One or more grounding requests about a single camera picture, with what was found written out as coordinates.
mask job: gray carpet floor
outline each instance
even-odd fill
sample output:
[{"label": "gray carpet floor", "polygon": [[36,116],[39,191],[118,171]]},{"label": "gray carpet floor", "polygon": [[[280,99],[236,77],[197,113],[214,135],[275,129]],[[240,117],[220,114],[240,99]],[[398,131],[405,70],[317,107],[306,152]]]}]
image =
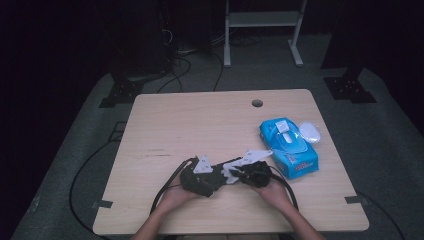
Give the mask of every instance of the gray carpet floor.
[{"label": "gray carpet floor", "polygon": [[[401,239],[382,207],[397,223],[406,239],[423,239],[424,139],[389,94],[384,82],[364,69],[359,77],[377,103],[353,104],[334,100],[323,77],[341,76],[345,69],[322,70],[329,35],[301,35],[298,42],[304,66],[291,57],[289,36],[263,37],[262,42],[232,50],[232,67],[225,68],[216,91],[309,89],[321,111],[354,188],[370,198],[363,201],[370,227],[364,232],[326,232],[328,239]],[[223,58],[223,48],[214,48]],[[180,78],[184,92],[212,91],[220,75],[215,55],[194,54],[190,71]],[[181,74],[187,62],[175,61]],[[156,94],[174,76],[147,83],[142,94]],[[127,121],[131,104],[99,108],[113,80],[99,79],[70,128],[34,200],[15,231],[13,239],[100,239],[74,218],[69,207],[70,189],[74,210],[92,227],[119,142],[107,144],[118,122]],[[179,92],[176,81],[164,92]],[[122,130],[125,124],[118,124]],[[90,157],[100,147],[103,148]],[[129,236],[111,236],[128,239]]]}]

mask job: person's right arm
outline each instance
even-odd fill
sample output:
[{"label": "person's right arm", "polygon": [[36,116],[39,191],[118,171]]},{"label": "person's right arm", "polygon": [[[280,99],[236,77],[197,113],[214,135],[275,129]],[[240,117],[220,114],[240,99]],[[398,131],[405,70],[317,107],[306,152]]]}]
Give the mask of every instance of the person's right arm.
[{"label": "person's right arm", "polygon": [[278,181],[271,179],[268,186],[252,189],[287,219],[300,239],[325,239],[293,206],[286,188]]}]

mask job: blue wet wipes package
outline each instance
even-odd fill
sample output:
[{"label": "blue wet wipes package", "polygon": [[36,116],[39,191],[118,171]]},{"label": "blue wet wipes package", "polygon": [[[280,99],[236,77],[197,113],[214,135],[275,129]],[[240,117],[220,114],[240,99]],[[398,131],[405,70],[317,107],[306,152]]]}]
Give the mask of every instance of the blue wet wipes package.
[{"label": "blue wet wipes package", "polygon": [[290,119],[266,120],[260,130],[262,140],[273,151],[275,164],[286,178],[298,178],[319,169],[318,154]]}]

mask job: person's left hand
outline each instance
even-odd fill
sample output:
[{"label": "person's left hand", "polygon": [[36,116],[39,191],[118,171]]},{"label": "person's left hand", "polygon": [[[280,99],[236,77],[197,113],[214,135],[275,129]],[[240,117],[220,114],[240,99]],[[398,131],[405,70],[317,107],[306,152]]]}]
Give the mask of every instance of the person's left hand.
[{"label": "person's left hand", "polygon": [[168,190],[163,193],[162,199],[158,205],[158,208],[160,207],[166,212],[170,212],[182,206],[187,201],[199,196],[183,189],[180,185],[180,174],[174,178],[169,186]]}]

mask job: light wood surface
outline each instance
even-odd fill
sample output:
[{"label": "light wood surface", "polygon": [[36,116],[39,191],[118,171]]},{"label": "light wood surface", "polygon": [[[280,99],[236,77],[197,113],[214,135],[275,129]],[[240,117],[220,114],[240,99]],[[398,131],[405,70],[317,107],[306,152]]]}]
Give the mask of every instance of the light wood surface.
[{"label": "light wood surface", "polygon": [[[262,107],[252,106],[260,99]],[[369,226],[331,136],[308,90],[174,93],[135,100],[94,223],[97,234],[132,234],[149,215],[153,199],[180,163],[205,154],[212,164],[266,149],[259,125],[288,117],[310,121],[321,132],[314,146],[320,170],[289,181],[300,212],[319,231],[360,231]],[[274,165],[271,157],[266,158]],[[166,234],[272,233],[290,225],[248,186],[226,185],[210,198],[192,200],[163,224]]]}]

